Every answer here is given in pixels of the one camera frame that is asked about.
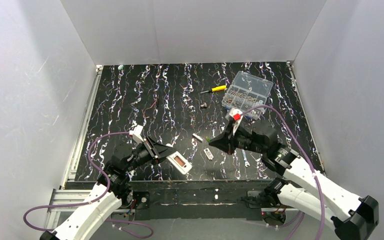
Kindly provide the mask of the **clear plastic screw box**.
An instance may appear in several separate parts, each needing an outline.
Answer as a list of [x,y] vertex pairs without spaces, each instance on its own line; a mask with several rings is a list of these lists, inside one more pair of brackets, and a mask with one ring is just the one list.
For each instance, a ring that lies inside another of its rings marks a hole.
[[228,110],[235,108],[245,112],[266,104],[273,85],[272,81],[239,71],[227,88],[221,104]]

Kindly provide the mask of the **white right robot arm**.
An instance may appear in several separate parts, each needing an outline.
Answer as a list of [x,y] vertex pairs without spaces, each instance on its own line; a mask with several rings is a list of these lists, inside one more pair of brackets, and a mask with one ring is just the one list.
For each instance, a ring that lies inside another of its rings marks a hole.
[[259,197],[248,196],[250,205],[265,201],[286,205],[331,228],[340,240],[367,240],[379,224],[379,203],[367,195],[361,197],[311,170],[303,155],[282,144],[269,124],[258,122],[251,131],[231,121],[209,145],[229,155],[235,150],[260,154],[261,161],[279,174]]

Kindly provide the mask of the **aluminium frame rail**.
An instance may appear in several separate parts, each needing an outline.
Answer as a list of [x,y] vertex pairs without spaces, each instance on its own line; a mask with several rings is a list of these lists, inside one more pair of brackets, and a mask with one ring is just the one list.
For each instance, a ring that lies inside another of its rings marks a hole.
[[80,125],[74,140],[74,144],[73,144],[69,159],[68,159],[67,167],[65,169],[65,172],[62,178],[62,182],[58,189],[54,189],[52,191],[51,200],[53,200],[54,197],[61,192],[67,195],[67,190],[66,190],[67,183],[71,183],[75,180],[79,161],[82,155],[84,141],[88,132],[88,125],[89,125],[90,117],[93,111],[94,101],[96,99],[97,91],[101,81],[103,69],[104,69],[103,65],[96,66],[96,70],[95,70],[96,75],[92,81],[92,87],[91,87],[90,93],[88,94],[86,105],[83,109],[83,115],[80,121]]

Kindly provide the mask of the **white remote control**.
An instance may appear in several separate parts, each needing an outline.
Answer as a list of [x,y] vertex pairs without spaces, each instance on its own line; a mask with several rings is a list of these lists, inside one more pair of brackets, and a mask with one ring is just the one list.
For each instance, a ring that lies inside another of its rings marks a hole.
[[192,164],[187,161],[187,159],[176,150],[170,143],[166,144],[167,147],[174,150],[173,153],[168,155],[166,158],[170,163],[183,175],[186,175],[191,169]]

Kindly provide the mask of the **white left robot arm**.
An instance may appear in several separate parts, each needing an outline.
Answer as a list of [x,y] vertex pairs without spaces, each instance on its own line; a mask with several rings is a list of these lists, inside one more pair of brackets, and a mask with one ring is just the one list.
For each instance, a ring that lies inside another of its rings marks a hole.
[[108,217],[123,204],[134,206],[133,191],[129,185],[129,172],[151,163],[168,160],[182,174],[191,164],[172,145],[160,144],[150,137],[143,138],[130,131],[129,136],[137,143],[136,148],[123,157],[110,160],[101,169],[101,176],[88,196],[81,203],[66,204],[75,207],[72,215],[55,229],[45,229],[42,240],[88,240]]

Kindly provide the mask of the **silver flat wrench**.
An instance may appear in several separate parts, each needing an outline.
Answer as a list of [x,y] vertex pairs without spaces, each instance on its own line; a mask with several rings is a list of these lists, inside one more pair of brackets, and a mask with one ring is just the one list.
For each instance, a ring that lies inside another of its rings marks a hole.
[[246,151],[242,149],[241,152],[242,152],[242,156],[243,156],[243,160],[244,160],[244,166],[246,168],[248,168],[250,166],[250,163],[249,163],[249,161],[247,159]]

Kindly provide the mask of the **silver metal transceiver module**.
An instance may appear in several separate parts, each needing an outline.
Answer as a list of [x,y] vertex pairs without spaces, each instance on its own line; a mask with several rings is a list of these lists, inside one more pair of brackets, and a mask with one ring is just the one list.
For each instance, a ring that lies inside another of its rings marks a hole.
[[201,143],[204,141],[204,139],[203,139],[202,137],[200,137],[199,135],[197,135],[196,133],[193,133],[192,136],[193,136],[195,139],[197,139],[199,142],[201,142]]

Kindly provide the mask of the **yellow-handled screwdriver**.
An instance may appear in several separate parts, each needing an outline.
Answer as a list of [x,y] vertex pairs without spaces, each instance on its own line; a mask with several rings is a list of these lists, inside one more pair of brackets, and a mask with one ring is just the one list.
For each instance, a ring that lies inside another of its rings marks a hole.
[[220,86],[210,88],[209,90],[202,91],[200,94],[219,92],[219,91],[225,90],[226,88],[227,88],[226,85],[220,85]]

